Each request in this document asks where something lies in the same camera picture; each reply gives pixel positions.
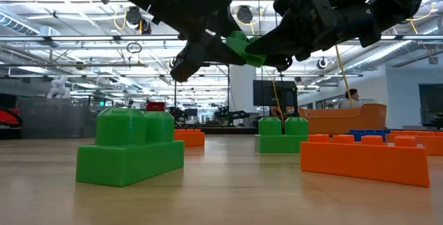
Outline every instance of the ceiling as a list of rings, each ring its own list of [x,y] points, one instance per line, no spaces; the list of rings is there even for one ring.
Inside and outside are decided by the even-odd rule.
[[[423,6],[420,8],[416,17],[422,17],[429,13],[429,1],[423,0]],[[231,12],[234,15],[240,5],[248,5],[254,14],[254,20],[260,20],[254,25],[240,26],[247,35],[265,34],[276,27],[281,18],[275,15],[272,8],[273,0],[234,0],[231,4]],[[125,26],[120,30],[116,27],[114,21],[119,26],[123,25],[124,13],[128,7],[133,6],[126,0],[111,0],[109,4],[104,5],[100,0],[1,0],[0,12],[8,12],[14,14],[18,19],[22,20],[31,27],[39,28],[40,26],[49,26],[60,32],[60,35],[138,35],[138,31]],[[435,7],[437,11],[431,14],[431,18],[418,21],[420,26],[432,17],[436,17],[443,12],[443,4]],[[146,12],[143,13],[145,17],[151,19],[152,17]],[[410,24],[397,25],[395,28],[387,30],[385,34],[404,34],[412,30]],[[10,30],[9,28],[0,27],[0,34],[2,35],[20,35],[19,33]],[[177,32],[160,23],[158,26],[152,24],[153,35],[169,35],[176,36]],[[138,85],[143,89],[158,89],[155,93],[157,96],[170,94],[173,89],[173,81],[168,77],[169,63],[171,59],[177,55],[183,48],[182,41],[162,41],[161,37],[157,41],[139,42],[143,46],[143,50],[139,54],[127,52],[126,46],[129,42],[111,43],[111,42],[62,42],[57,48],[49,46],[42,46],[36,43],[26,42],[9,42],[8,45],[16,49],[24,49],[35,57],[43,59],[43,61],[52,62],[57,58],[57,63],[76,63],[79,61],[86,63],[108,64],[109,66],[101,66],[97,68],[86,68],[78,71],[75,68],[70,68],[67,71],[61,69],[51,69],[52,72],[58,73],[77,73],[77,74],[97,74],[97,73],[119,73],[125,75],[137,74],[158,74],[166,75],[165,77],[157,78],[132,78],[132,83],[126,82],[110,82],[108,79],[96,80],[96,84],[107,87],[107,89],[133,89],[134,85]],[[350,53],[363,51],[363,48],[355,45],[339,45],[340,53]],[[112,64],[128,63],[131,57],[131,63],[141,62],[144,66],[138,67],[113,67]],[[304,62],[294,62],[291,68],[286,73],[318,73],[316,63],[321,58],[326,58],[330,62],[328,70],[336,68],[335,63],[336,51],[335,48],[328,51],[318,51],[312,53],[312,57]],[[5,58],[0,58],[0,61],[8,62]],[[275,69],[267,69],[269,73],[276,73]],[[187,85],[201,85],[201,92],[192,93],[192,99],[198,101],[213,101],[224,102],[226,98],[226,90],[228,80],[224,76],[228,69],[224,65],[204,67],[197,72],[197,74],[217,75],[217,77],[196,77],[190,78],[185,84]],[[20,70],[17,73],[30,73],[29,71]],[[79,89],[87,89],[85,87],[77,86]],[[186,101],[190,96],[182,94],[181,101]]]

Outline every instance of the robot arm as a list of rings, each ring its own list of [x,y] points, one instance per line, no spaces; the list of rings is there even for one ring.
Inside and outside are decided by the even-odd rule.
[[[265,56],[263,65],[284,71],[317,50],[358,37],[362,46],[381,38],[381,31],[414,15],[421,0],[275,0],[280,25],[257,41],[234,51],[222,42],[241,31],[230,13],[232,0],[129,0],[163,21],[187,40],[171,76],[186,81],[204,62],[246,64],[244,55]]]

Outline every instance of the white statue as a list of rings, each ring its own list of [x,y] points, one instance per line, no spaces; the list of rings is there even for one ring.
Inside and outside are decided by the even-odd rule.
[[[57,75],[54,80],[51,81],[51,90],[48,93],[48,98],[70,98],[71,92],[69,88],[65,86],[67,77],[65,75]]]

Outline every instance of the white pillar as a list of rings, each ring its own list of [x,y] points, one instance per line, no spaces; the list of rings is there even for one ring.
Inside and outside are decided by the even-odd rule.
[[[231,111],[256,112],[253,105],[253,81],[257,68],[249,65],[230,66],[230,99]]]

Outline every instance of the wooden floor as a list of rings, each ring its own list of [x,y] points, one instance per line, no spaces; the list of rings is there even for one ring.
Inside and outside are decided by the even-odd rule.
[[[301,172],[253,136],[207,136],[183,169],[113,188],[75,182],[76,148],[92,142],[0,141],[0,224],[443,224],[443,156],[420,188]]]

